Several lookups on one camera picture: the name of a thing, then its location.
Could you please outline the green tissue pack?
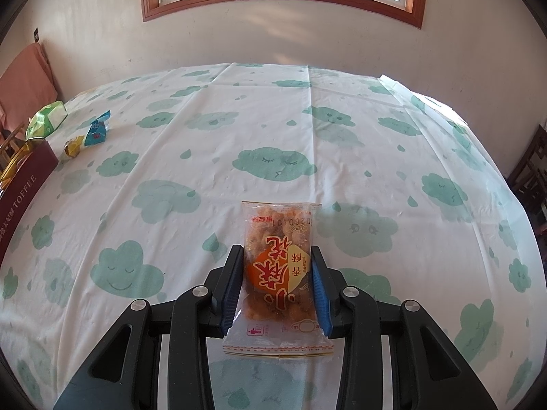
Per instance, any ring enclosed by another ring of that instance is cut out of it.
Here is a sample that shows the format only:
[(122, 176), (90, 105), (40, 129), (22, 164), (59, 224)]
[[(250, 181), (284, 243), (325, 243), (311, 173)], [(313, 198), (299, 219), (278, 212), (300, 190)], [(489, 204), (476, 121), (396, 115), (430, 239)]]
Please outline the green tissue pack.
[(55, 132), (66, 120), (68, 112), (62, 101), (44, 106), (30, 119), (25, 138), (45, 138)]

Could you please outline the clear brown pastry packet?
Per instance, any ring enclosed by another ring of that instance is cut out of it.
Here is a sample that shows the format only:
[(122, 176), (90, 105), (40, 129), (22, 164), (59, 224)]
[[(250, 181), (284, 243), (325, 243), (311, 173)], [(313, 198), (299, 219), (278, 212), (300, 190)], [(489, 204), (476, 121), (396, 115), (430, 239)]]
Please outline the clear brown pastry packet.
[(312, 291), (311, 243), (318, 205), (243, 202), (243, 283), (226, 354), (305, 357), (331, 354)]

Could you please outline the dark wooden cabinet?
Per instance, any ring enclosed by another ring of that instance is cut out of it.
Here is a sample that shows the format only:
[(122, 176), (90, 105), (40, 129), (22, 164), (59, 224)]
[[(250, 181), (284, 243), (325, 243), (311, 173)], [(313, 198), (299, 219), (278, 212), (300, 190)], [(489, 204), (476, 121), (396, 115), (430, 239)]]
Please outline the dark wooden cabinet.
[(532, 221), (537, 238), (546, 237), (546, 129), (539, 125), (507, 184)]

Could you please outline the pink cloth covered furniture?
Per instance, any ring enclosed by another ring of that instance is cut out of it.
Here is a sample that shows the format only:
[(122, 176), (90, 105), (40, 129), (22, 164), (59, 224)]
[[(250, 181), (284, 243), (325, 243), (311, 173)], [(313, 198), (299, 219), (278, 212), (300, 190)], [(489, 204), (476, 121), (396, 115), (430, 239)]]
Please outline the pink cloth covered furniture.
[(26, 46), (1, 77), (1, 128), (13, 132), (57, 100), (52, 69), (40, 43)]

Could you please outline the yellow red candy packet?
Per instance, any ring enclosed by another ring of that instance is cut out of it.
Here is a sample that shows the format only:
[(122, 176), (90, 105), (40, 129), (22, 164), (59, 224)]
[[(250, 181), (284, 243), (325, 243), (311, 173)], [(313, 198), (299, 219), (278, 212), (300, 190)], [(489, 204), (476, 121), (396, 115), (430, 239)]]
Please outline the yellow red candy packet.
[(71, 138), (68, 142), (65, 143), (64, 154), (66, 154), (68, 158), (76, 158), (80, 151), (82, 151), (84, 142), (84, 135), (79, 135)]

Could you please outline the cloud pattern tablecloth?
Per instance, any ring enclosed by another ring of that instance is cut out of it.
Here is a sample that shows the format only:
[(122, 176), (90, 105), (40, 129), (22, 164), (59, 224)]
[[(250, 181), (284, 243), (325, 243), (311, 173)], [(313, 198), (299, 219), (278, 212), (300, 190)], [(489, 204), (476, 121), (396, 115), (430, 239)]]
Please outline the cloud pattern tablecloth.
[[(50, 409), (130, 302), (177, 298), (245, 233), (243, 202), (314, 203), (313, 242), (376, 300), (423, 304), (500, 409), (546, 348), (542, 260), (523, 206), (449, 107), (388, 77), (219, 64), (79, 94), (57, 168), (1, 266), (1, 347)], [(76, 158), (65, 143), (110, 111)]]

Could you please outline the red gold toffee tin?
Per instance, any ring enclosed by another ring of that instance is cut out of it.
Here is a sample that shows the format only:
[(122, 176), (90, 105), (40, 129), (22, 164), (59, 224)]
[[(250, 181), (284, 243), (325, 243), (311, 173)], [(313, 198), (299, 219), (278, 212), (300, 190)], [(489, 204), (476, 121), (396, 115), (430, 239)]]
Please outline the red gold toffee tin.
[(1, 193), (1, 261), (30, 202), (58, 163), (47, 140), (36, 138), (28, 143), (30, 152), (19, 159), (20, 165), (14, 164), (17, 170)]

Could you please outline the wooden chair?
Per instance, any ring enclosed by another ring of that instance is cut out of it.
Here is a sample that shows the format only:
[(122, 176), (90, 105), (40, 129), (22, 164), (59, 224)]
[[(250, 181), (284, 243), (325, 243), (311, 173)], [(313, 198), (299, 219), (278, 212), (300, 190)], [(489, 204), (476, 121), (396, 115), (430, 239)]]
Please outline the wooden chair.
[(12, 158), (23, 158), (30, 153), (26, 142), (22, 139), (25, 132), (25, 124), (21, 123), (10, 131), (4, 127), (1, 128), (1, 155), (0, 155), (0, 170), (4, 171)]

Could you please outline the blue candy packet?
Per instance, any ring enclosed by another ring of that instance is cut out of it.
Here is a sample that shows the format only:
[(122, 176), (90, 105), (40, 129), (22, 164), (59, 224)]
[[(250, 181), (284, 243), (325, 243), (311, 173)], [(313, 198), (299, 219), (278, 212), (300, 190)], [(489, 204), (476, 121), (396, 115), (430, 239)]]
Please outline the blue candy packet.
[(83, 140), (84, 147), (99, 145), (106, 140), (110, 115), (111, 113), (108, 110), (92, 121)]

